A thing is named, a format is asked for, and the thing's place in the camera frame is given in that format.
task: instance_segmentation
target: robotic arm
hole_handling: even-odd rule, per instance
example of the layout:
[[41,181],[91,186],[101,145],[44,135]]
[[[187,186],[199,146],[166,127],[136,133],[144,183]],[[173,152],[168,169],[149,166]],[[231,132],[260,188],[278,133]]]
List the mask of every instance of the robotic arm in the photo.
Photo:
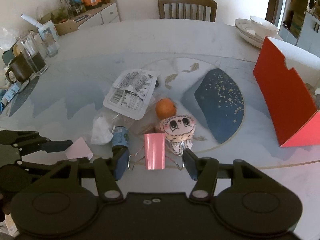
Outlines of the robotic arm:
[[[72,142],[50,142],[38,132],[1,131],[0,143],[22,156],[65,150]],[[185,167],[197,181],[189,197],[124,197],[116,180],[126,170],[128,156],[122,150],[93,163],[83,158],[43,165],[16,158],[3,165],[0,191],[4,204],[10,202],[17,239],[299,239],[292,233],[302,214],[299,198],[243,160],[220,164],[186,149]],[[83,178],[95,179],[99,196],[81,187]],[[214,196],[217,179],[225,178],[231,186]]]

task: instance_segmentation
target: barcode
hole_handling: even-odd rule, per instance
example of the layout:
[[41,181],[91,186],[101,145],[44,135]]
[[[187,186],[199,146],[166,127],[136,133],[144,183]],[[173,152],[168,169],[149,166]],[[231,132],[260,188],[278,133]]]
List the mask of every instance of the barcode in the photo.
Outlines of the barcode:
[[123,95],[123,89],[117,89],[110,101],[112,103],[118,104],[122,98],[122,95]]

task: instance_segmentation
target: brown mug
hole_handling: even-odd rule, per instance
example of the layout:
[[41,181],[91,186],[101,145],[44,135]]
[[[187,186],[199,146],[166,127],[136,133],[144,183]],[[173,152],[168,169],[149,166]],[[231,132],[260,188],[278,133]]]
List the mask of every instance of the brown mug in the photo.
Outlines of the brown mug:
[[8,65],[9,69],[5,73],[8,81],[11,84],[14,82],[9,77],[9,72],[12,71],[16,79],[22,84],[25,82],[33,73],[32,69],[29,67],[27,61],[25,60],[22,53],[17,55]]

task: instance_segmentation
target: screw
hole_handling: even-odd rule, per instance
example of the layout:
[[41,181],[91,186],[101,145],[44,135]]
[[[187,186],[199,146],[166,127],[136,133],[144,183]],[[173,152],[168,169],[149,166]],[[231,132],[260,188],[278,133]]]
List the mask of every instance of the screw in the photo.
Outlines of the screw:
[[106,198],[118,198],[120,197],[120,192],[116,190],[108,190],[107,192],[104,193],[104,196]]
[[143,201],[143,203],[146,204],[146,205],[151,205],[151,204],[152,204],[152,201],[149,200],[149,199],[145,199],[145,200]]
[[206,192],[205,190],[199,189],[192,192],[192,195],[196,198],[205,198],[209,195],[209,193]]
[[160,198],[154,198],[154,199],[152,200],[152,202],[153,202],[153,203],[159,203],[159,202],[161,202],[161,199],[160,199]]

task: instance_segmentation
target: mug handle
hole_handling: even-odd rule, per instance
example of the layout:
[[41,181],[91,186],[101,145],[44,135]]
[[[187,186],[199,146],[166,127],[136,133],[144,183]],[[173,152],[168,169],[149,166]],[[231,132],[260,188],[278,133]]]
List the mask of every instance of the mug handle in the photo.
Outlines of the mug handle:
[[5,76],[7,77],[7,80],[10,82],[10,84],[14,84],[14,82],[10,79],[10,77],[9,77],[9,72],[10,71],[12,71],[12,69],[11,68],[9,68],[8,70],[7,70],[7,72],[5,73]]

